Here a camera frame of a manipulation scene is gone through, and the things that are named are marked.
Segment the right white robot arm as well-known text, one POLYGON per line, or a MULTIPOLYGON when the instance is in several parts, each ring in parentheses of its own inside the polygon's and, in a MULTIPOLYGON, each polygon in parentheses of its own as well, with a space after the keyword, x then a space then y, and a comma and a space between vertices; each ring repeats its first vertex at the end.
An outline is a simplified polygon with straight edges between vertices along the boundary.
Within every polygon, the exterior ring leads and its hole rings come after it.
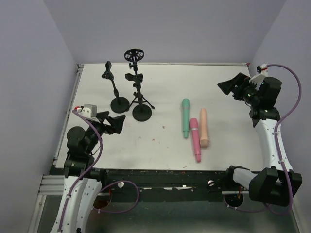
POLYGON ((282 82, 274 77, 258 75, 250 78, 239 73, 217 86, 226 95, 250 105, 250 118, 259 136, 263 170, 253 173, 241 166, 226 170, 226 186, 234 184, 246 188, 253 201, 289 206, 302 184, 302 176, 293 171, 281 136, 281 117, 275 108, 282 82))

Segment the black clip mic stand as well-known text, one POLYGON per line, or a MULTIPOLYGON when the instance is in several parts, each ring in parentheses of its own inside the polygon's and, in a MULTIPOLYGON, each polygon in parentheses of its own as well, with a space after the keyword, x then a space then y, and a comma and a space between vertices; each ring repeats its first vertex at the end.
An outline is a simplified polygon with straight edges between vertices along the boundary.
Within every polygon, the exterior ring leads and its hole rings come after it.
POLYGON ((153 105, 151 105, 148 100, 141 93, 141 83, 143 81, 143 74, 133 75, 131 73, 125 74, 125 78, 128 81, 133 81, 133 87, 136 88, 136 92, 133 93, 135 96, 130 105, 127 107, 126 111, 129 111, 130 107, 133 103, 137 103, 138 105, 134 107, 132 111, 132 116, 136 121, 145 122, 149 120, 152 116, 152 109, 155 109, 153 105))

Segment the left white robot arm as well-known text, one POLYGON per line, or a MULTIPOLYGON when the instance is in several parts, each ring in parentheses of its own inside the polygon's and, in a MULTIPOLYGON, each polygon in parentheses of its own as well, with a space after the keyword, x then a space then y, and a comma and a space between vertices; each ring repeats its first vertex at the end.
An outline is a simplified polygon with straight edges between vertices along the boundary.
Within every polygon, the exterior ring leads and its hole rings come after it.
POLYGON ((84 130, 75 126, 67 132, 67 157, 64 164, 64 188, 60 207, 51 229, 52 233, 81 233, 97 194, 103 186, 103 174, 94 170, 104 143, 103 134, 120 134, 125 115, 110 117, 109 112, 85 115, 83 110, 73 114, 88 125, 84 130))

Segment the black tripod shock-mount stand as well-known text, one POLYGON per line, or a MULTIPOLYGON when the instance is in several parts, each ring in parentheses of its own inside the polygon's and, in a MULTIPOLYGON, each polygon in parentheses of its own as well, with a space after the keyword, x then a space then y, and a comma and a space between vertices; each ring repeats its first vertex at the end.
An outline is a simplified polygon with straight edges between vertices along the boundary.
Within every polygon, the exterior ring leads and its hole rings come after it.
POLYGON ((144 57, 144 52, 141 49, 129 49, 128 51, 125 52, 124 58, 126 61, 129 62, 129 68, 133 69, 134 75, 138 74, 138 65, 137 62, 142 60, 144 57))

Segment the peach microphone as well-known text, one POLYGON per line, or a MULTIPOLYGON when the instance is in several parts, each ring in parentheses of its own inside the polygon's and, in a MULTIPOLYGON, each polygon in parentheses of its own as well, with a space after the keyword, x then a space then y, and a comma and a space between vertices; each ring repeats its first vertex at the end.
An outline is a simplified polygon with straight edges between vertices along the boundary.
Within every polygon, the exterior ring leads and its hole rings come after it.
POLYGON ((200 112, 200 127, 201 127, 201 136, 200 136, 200 146, 202 148, 207 148, 209 146, 209 136, 207 129, 207 112, 205 108, 201 109, 200 112))

